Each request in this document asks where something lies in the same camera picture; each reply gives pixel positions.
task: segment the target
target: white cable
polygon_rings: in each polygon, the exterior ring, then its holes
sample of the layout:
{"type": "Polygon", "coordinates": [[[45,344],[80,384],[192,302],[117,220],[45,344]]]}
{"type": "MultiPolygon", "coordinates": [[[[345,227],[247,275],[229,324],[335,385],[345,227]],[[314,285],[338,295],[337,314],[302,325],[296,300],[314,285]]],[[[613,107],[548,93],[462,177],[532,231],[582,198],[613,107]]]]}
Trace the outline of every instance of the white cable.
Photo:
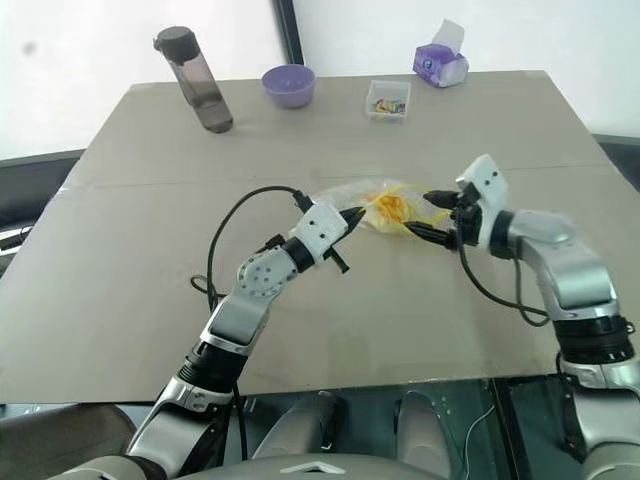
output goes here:
{"type": "Polygon", "coordinates": [[[470,475],[471,475],[471,465],[469,465],[469,438],[471,437],[471,433],[473,432],[473,429],[476,428],[476,426],[485,418],[487,418],[491,412],[493,412],[495,410],[495,406],[492,406],[489,410],[487,410],[486,412],[484,412],[482,415],[480,415],[478,418],[476,418],[476,420],[471,424],[471,426],[469,427],[469,430],[467,430],[467,436],[464,439],[464,469],[467,472],[465,475],[465,480],[469,480],[470,475]]]}

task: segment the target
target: gray plastic bottle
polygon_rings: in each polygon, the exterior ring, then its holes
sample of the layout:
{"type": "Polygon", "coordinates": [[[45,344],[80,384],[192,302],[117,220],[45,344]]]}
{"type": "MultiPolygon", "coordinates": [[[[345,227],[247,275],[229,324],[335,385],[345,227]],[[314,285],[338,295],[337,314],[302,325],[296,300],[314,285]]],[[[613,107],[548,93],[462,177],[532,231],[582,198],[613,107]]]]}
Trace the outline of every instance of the gray plastic bottle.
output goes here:
{"type": "Polygon", "coordinates": [[[207,130],[223,133],[233,127],[233,117],[222,97],[195,34],[187,27],[169,27],[153,41],[178,79],[182,93],[207,130]]]}

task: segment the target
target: silver robot arm segment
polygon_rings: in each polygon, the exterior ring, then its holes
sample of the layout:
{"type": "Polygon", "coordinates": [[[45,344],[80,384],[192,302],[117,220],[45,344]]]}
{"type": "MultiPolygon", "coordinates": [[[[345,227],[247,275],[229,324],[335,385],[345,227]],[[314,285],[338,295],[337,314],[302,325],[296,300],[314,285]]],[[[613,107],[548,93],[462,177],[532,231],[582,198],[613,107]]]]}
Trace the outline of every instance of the silver robot arm segment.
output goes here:
{"type": "Polygon", "coordinates": [[[465,212],[467,229],[454,234],[498,258],[520,259],[536,274],[572,385],[584,478],[640,477],[640,360],[602,259],[563,214],[503,210],[506,183],[488,155],[457,183],[457,214],[465,212]]]}
{"type": "Polygon", "coordinates": [[[164,388],[134,435],[125,456],[102,457],[58,477],[60,480],[172,479],[220,465],[233,398],[233,386],[264,328],[269,307],[300,273],[334,260],[348,266],[333,246],[362,219],[364,210],[338,212],[313,205],[288,239],[249,257],[236,283],[212,313],[198,343],[164,388]]]}

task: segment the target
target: beige table surface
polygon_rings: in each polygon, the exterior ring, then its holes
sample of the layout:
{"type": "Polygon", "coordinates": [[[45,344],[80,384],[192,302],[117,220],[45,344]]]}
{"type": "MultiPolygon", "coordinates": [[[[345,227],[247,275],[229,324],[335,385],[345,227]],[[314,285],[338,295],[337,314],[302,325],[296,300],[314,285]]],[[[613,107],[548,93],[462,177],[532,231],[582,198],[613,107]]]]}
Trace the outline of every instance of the beige table surface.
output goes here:
{"type": "MultiPolygon", "coordinates": [[[[513,208],[562,210],[610,267],[630,319],[636,192],[541,72],[471,74],[435,90],[416,77],[404,125],[364,117],[370,78],[319,79],[306,109],[282,111],[258,81],[225,82],[236,128],[199,127],[173,84],[123,98],[0,280],[0,402],[149,401],[208,318],[188,283],[246,191],[315,192],[361,177],[436,187],[491,153],[513,208]]],[[[228,291],[239,263],[300,217],[286,194],[247,204],[219,245],[228,291]]],[[[240,381],[247,394],[534,375],[553,368],[551,326],[534,329],[476,292],[455,255],[357,230],[352,270],[309,271],[274,303],[240,381]]],[[[508,262],[470,253],[482,281],[513,295],[508,262]]],[[[539,304],[531,276],[525,298],[539,304]]]]}

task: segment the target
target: tissue box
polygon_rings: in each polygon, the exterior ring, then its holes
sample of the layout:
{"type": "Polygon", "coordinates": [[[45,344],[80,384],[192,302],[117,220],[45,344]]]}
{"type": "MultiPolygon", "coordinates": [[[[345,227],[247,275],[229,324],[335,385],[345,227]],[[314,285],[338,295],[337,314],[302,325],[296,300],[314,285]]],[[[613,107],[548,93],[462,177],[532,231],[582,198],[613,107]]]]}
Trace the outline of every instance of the tissue box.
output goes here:
{"type": "Polygon", "coordinates": [[[413,71],[434,87],[449,87],[464,81],[469,62],[460,54],[464,28],[444,20],[429,45],[416,49],[413,71]]]}
{"type": "Polygon", "coordinates": [[[413,71],[434,87],[449,87],[464,81],[469,62],[461,53],[454,55],[449,47],[430,43],[416,48],[413,71]]]}

